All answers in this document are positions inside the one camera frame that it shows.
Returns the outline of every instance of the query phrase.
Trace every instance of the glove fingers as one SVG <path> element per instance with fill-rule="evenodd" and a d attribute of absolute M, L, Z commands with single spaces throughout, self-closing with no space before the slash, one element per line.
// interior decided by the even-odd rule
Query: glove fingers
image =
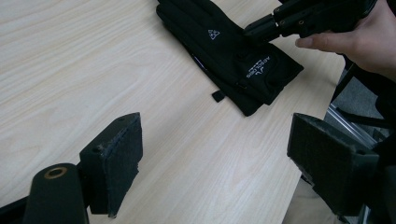
<path fill-rule="evenodd" d="M 233 21 L 231 21 L 227 15 L 219 8 L 216 4 L 209 0 L 191 0 L 195 5 L 200 7 L 207 14 L 215 18 L 216 23 L 221 24 L 223 26 L 228 26 L 232 28 L 234 31 L 242 32 L 242 28 L 236 25 Z"/>
<path fill-rule="evenodd" d="M 185 35 L 189 34 L 190 38 L 202 38 L 197 36 L 203 32 L 202 26 L 178 7 L 168 3 L 160 4 L 157 6 L 157 14 L 171 31 L 179 30 Z"/>
<path fill-rule="evenodd" d="M 211 23 L 213 23 L 211 19 L 211 14 L 194 4 L 192 1 L 161 0 L 160 3 L 161 5 L 172 6 L 175 11 L 174 14 L 178 15 L 176 19 L 179 22 L 184 22 L 185 17 L 188 16 L 191 20 L 195 21 L 201 27 L 207 27 L 210 26 Z"/>

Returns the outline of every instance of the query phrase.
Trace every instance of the finger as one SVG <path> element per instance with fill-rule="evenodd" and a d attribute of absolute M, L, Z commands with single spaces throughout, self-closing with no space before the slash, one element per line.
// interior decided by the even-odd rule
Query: finger
<path fill-rule="evenodd" d="M 347 53 L 353 46 L 352 33 L 322 33 L 296 40 L 296 46 L 326 52 Z"/>

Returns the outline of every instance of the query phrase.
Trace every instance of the wooden table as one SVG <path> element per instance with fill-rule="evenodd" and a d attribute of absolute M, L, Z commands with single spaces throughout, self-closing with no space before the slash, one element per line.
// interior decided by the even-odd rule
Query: wooden table
<path fill-rule="evenodd" d="M 216 0 L 245 27 L 275 0 Z M 245 118 L 163 27 L 155 0 L 0 2 L 0 206 L 140 112 L 144 156 L 116 219 L 91 223 L 280 223 L 300 177 L 286 156 L 293 112 L 325 115 L 343 60 L 274 43 L 305 70 Z"/>

